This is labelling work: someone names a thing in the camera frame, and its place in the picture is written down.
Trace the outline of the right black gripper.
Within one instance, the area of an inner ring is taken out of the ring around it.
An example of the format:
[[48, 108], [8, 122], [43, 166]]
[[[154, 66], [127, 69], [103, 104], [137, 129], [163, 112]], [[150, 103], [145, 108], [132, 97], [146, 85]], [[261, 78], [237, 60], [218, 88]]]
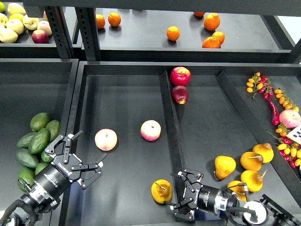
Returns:
[[176, 218], [186, 221], [194, 221], [194, 211], [199, 210], [210, 214], [219, 214], [218, 200], [222, 197], [222, 191], [218, 188], [201, 184], [203, 173], [185, 168], [177, 173], [170, 174], [173, 177], [181, 178], [184, 181], [184, 200], [179, 203], [164, 201], [169, 206]]

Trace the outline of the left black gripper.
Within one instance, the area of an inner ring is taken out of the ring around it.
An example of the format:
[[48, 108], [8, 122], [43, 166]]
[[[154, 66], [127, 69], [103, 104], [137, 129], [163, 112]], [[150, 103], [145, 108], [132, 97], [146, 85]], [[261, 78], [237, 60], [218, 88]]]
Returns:
[[[83, 164], [81, 159], [71, 154], [73, 141], [82, 133], [83, 131], [79, 130], [75, 135], [58, 135], [45, 149], [46, 155], [54, 158], [54, 163], [47, 165], [34, 177], [33, 187], [42, 188], [53, 200], [59, 198], [71, 183], [78, 182], [81, 189], [85, 190], [103, 174], [106, 153], [96, 163], [91, 164]], [[55, 148], [61, 143], [64, 143], [64, 148], [59, 155], [55, 153]]]

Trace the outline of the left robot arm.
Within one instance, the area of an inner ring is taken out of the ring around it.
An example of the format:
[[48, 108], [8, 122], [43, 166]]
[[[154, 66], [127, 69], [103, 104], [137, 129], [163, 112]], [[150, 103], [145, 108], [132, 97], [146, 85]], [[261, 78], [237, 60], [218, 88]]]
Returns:
[[99, 161], [84, 164], [74, 153], [71, 146], [82, 131], [69, 135], [59, 135], [45, 149], [53, 160], [33, 178], [33, 185], [18, 178], [19, 185], [27, 192], [15, 200], [3, 213], [2, 226], [33, 226], [41, 220], [44, 213], [50, 212], [60, 204], [60, 196], [75, 182], [81, 189], [87, 189], [103, 173], [104, 154]]

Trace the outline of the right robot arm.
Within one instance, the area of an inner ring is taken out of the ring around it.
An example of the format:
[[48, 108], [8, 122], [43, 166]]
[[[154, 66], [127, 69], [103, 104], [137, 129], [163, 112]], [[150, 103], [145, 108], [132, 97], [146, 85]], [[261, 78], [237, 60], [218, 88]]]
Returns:
[[272, 214], [273, 226], [299, 226], [301, 222], [288, 211], [263, 195], [259, 201], [243, 201], [233, 188], [221, 190], [201, 183], [201, 172], [184, 169], [173, 177], [184, 181], [183, 198], [179, 203], [165, 201], [174, 216], [187, 221], [195, 221], [198, 211], [225, 218], [235, 226], [263, 226]]

